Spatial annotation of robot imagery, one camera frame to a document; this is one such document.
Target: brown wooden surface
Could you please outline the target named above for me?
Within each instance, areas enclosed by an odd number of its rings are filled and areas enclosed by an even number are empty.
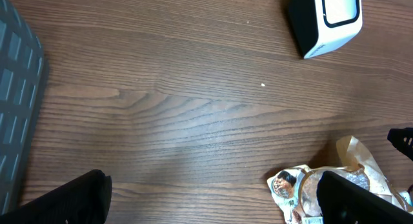
[[[386,141],[413,127],[413,0],[363,0],[360,34],[309,60],[286,0],[11,1],[52,68],[23,203],[98,168],[108,223],[283,223],[265,178],[339,166],[346,135],[413,183]]]

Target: white device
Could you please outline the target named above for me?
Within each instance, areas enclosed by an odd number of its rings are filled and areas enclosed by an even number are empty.
[[[290,0],[288,16],[305,59],[337,50],[363,26],[361,0]]]

